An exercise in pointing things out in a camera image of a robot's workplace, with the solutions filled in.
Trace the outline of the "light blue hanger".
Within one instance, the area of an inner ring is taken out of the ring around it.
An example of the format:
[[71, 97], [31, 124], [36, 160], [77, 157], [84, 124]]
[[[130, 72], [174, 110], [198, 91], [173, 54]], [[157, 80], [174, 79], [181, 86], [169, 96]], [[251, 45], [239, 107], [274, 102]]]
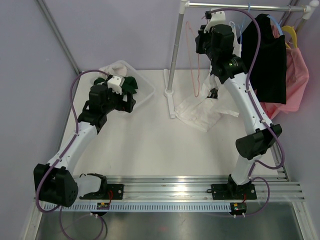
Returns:
[[242, 20], [242, 22], [241, 22], [241, 25], [236, 25], [234, 22], [232, 22], [232, 21], [230, 21], [229, 23], [230, 23], [230, 26], [232, 27], [232, 28], [238, 28], [238, 30], [239, 30], [239, 44], [241, 45], [242, 44], [242, 33], [243, 33], [243, 30], [244, 30], [244, 25], [245, 25], [245, 23], [246, 23], [246, 20], [247, 20], [247, 17], [245, 16], [244, 18], [243, 18], [243, 20]]

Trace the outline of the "green and white raglan shirt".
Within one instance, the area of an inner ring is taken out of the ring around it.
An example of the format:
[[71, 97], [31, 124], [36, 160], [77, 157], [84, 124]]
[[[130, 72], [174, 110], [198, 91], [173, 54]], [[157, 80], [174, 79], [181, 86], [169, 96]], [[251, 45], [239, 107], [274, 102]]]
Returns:
[[137, 81], [133, 76], [128, 76], [128, 69], [124, 64], [113, 63], [98, 70], [98, 78], [94, 84], [98, 84], [98, 81], [102, 79], [102, 82], [106, 82], [107, 87], [115, 94], [134, 95], [137, 93]]

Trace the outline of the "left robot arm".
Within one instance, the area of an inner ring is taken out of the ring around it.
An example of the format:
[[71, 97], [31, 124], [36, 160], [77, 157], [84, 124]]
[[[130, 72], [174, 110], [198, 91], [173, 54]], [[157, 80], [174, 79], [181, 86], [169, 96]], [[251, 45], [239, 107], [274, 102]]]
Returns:
[[46, 164], [37, 164], [33, 170], [35, 199], [70, 207], [80, 199], [111, 199], [112, 188], [107, 178], [98, 173], [86, 173], [74, 178], [72, 173], [90, 142], [100, 133], [112, 111], [131, 113], [136, 100], [133, 93], [117, 93], [105, 84], [90, 88], [82, 113], [76, 117], [74, 134]]

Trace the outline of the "white tank top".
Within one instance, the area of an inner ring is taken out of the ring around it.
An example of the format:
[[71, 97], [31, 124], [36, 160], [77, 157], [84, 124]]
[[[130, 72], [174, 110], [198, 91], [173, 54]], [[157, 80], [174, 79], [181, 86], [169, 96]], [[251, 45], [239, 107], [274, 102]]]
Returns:
[[223, 115], [238, 117], [240, 112], [231, 94], [218, 77], [208, 74], [205, 79], [197, 77], [193, 94], [176, 108], [175, 115], [183, 123], [207, 132]]

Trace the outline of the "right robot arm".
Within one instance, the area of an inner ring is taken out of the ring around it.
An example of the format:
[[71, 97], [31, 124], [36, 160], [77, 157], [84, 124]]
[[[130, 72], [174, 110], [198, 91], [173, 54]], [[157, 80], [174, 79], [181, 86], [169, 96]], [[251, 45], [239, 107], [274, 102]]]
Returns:
[[262, 156], [280, 136], [282, 127], [274, 125], [262, 109], [243, 60], [233, 53], [234, 38], [232, 28], [226, 24], [208, 30], [202, 25], [195, 38], [196, 53], [209, 58], [211, 74], [218, 77], [235, 101], [246, 131], [246, 136], [235, 141], [239, 157], [227, 183], [212, 184], [210, 191], [214, 200], [255, 200], [252, 173], [256, 164], [263, 164]]

